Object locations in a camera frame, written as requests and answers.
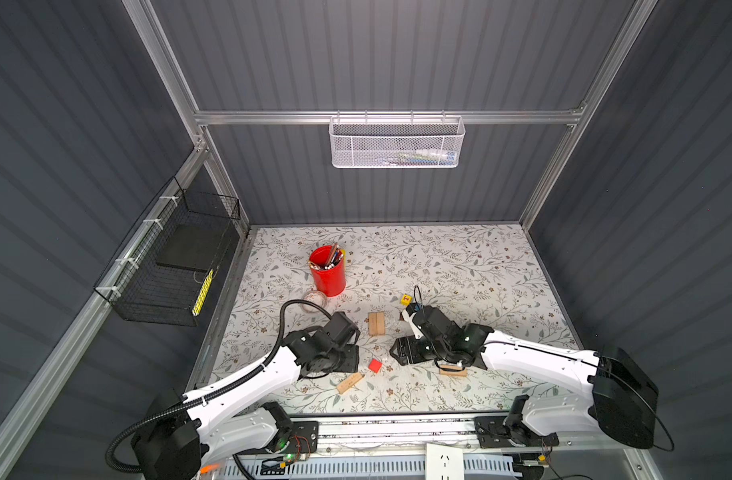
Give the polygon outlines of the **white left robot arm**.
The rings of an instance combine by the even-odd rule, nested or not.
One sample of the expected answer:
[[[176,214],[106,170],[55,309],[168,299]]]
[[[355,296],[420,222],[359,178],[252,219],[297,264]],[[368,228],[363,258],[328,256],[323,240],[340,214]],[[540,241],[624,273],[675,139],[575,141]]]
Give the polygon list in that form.
[[[131,448],[146,479],[192,479],[240,453],[310,450],[306,436],[269,395],[306,376],[356,371],[358,326],[344,313],[285,334],[264,358],[184,395],[166,393],[134,430]]]

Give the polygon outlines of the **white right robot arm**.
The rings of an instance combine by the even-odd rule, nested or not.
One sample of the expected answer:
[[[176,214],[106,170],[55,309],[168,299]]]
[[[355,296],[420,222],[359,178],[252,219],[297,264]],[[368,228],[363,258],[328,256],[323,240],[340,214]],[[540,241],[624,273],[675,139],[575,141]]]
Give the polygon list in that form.
[[[439,308],[409,304],[400,318],[412,330],[391,356],[402,366],[434,363],[442,371],[504,370],[564,389],[555,398],[517,396],[504,417],[477,428],[515,446],[554,447],[569,432],[602,432],[625,446],[655,446],[659,389],[623,349],[565,349],[522,340],[489,326],[459,326]]]

